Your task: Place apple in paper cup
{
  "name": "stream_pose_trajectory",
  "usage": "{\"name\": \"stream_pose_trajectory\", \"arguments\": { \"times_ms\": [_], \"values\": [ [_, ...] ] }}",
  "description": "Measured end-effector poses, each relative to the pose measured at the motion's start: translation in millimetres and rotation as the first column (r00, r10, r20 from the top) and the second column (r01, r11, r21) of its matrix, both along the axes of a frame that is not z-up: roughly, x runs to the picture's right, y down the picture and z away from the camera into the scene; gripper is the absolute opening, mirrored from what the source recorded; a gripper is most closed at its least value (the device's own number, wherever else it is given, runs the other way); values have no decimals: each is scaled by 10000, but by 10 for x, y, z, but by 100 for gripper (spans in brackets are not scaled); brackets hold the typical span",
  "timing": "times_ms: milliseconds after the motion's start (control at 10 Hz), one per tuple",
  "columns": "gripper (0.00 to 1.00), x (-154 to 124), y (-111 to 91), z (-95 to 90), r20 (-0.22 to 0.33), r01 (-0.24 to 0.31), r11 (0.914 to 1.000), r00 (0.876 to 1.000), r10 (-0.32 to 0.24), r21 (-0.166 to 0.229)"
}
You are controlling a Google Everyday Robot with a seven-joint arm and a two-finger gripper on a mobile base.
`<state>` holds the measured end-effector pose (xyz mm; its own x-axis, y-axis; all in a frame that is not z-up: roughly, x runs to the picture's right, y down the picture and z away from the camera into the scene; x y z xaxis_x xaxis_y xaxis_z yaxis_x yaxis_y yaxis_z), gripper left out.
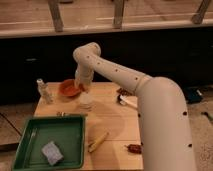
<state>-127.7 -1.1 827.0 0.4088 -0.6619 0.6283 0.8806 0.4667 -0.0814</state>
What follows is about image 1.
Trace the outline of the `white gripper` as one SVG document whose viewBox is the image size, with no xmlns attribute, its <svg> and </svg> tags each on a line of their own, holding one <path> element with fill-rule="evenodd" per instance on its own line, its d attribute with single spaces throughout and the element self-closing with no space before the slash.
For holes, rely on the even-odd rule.
<svg viewBox="0 0 213 171">
<path fill-rule="evenodd" d="M 88 91 L 92 83 L 92 73 L 77 69 L 75 72 L 74 85 L 82 91 Z"/>
</svg>

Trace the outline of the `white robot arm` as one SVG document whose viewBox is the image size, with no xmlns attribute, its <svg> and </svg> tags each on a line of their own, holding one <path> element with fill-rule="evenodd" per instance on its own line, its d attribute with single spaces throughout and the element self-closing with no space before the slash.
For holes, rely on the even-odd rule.
<svg viewBox="0 0 213 171">
<path fill-rule="evenodd" d="M 197 171 L 186 100 L 179 85 L 101 57 L 91 42 L 76 48 L 75 84 L 88 87 L 95 73 L 137 97 L 144 171 Z"/>
</svg>

